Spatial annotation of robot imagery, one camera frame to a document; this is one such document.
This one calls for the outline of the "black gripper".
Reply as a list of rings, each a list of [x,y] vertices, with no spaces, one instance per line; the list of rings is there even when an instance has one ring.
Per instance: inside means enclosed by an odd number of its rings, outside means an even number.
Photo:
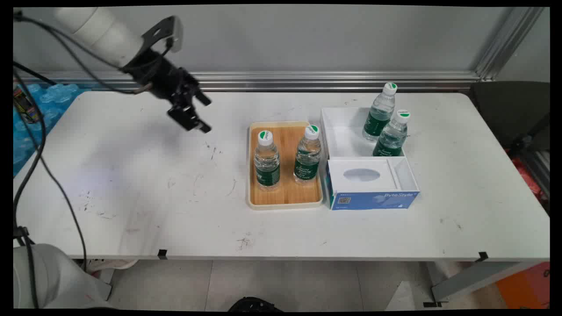
[[[193,106],[193,97],[204,106],[209,106],[212,100],[204,94],[199,88],[198,80],[187,70],[174,66],[152,48],[146,48],[138,52],[121,71],[130,74],[141,86],[151,84],[148,91],[173,105],[167,114],[186,131],[197,129],[203,133],[211,132],[212,127],[199,118]]]

